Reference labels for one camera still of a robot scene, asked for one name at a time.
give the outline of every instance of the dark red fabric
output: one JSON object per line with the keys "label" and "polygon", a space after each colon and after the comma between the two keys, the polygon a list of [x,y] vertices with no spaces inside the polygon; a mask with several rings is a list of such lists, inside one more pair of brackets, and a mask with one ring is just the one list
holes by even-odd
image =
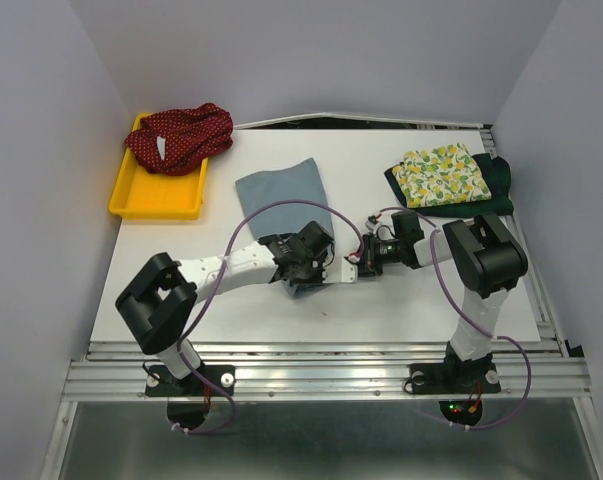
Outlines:
{"label": "dark red fabric", "polygon": [[[130,133],[125,144],[139,165],[150,173],[187,175],[204,158],[225,152],[232,146],[232,118],[214,103],[199,108],[167,110],[141,120],[141,128]],[[161,160],[157,137],[165,138],[165,159]]]}

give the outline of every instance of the blue-gray cloth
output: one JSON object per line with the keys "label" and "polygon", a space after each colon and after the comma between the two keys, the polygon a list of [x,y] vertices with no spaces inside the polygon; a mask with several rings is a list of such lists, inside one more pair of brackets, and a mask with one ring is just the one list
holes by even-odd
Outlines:
{"label": "blue-gray cloth", "polygon": [[[319,169],[313,158],[284,170],[262,171],[236,181],[239,201],[245,216],[279,200],[312,200],[327,205]],[[248,222],[254,238],[296,233],[312,220],[334,236],[330,213],[311,205],[281,205],[257,215]],[[294,295],[297,289],[287,286]]]}

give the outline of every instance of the white tabletop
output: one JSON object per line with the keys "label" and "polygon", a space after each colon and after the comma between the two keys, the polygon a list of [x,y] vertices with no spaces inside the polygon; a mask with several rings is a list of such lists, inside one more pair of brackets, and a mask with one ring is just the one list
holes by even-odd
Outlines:
{"label": "white tabletop", "polygon": [[[369,214],[397,205],[383,172],[405,151],[463,142],[472,154],[484,152],[479,132],[463,130],[241,130],[233,138],[234,146],[210,162],[205,203],[197,221],[122,223],[92,341],[134,340],[114,302],[152,255],[166,251],[178,260],[223,252],[243,218],[234,182],[245,175],[313,157],[330,206],[363,228]],[[354,250],[357,241],[349,227],[338,218],[333,222],[337,253]],[[430,228],[423,228],[428,235]],[[245,228],[235,245],[252,240]],[[463,286],[454,263],[443,263],[442,271],[460,303]],[[525,282],[520,281],[503,306],[497,334],[539,340],[529,298]],[[226,293],[215,298],[190,338],[218,343],[445,342],[456,325],[457,315],[441,293],[433,268],[396,265],[386,267],[382,277],[331,285],[301,299],[292,299],[281,285]]]}

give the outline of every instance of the lemon print fabric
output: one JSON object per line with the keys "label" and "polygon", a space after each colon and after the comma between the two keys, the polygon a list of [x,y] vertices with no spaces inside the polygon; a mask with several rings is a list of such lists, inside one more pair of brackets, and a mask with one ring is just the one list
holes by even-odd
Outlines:
{"label": "lemon print fabric", "polygon": [[410,151],[392,169],[408,208],[492,198],[481,170],[462,143]]}

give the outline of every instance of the yellow plastic bin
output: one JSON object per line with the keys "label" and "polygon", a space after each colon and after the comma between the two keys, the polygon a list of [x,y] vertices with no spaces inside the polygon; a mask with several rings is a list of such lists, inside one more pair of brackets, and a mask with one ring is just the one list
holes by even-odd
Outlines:
{"label": "yellow plastic bin", "polygon": [[[139,129],[141,119],[149,115],[138,115],[132,131]],[[126,148],[110,198],[110,213],[127,219],[195,220],[203,203],[207,171],[206,158],[194,172],[181,177],[149,174]]]}

